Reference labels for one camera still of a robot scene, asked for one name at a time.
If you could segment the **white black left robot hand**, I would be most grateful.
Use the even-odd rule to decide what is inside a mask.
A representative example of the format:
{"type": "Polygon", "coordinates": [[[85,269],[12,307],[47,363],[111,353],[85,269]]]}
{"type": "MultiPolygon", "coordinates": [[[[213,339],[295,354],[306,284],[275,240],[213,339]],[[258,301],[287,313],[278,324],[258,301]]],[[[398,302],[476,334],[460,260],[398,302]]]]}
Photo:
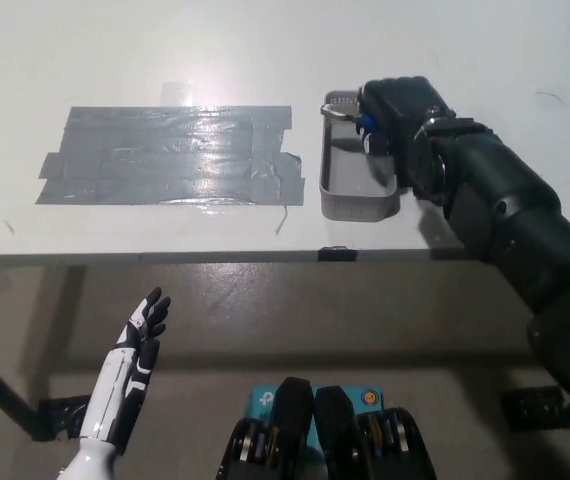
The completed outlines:
{"type": "Polygon", "coordinates": [[[106,355],[79,433],[78,451],[60,479],[113,479],[133,433],[166,329],[171,299],[153,289],[106,355]]]}

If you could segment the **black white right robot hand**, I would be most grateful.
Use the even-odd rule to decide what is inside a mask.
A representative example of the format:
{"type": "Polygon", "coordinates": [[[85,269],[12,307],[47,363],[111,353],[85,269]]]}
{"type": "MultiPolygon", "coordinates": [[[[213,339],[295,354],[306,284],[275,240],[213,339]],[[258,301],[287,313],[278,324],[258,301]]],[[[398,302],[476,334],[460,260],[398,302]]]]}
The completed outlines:
{"type": "Polygon", "coordinates": [[[428,120],[455,118],[455,111],[423,76],[370,80],[359,88],[357,99],[385,135],[399,185],[410,187],[407,158],[414,136],[428,120]]]}

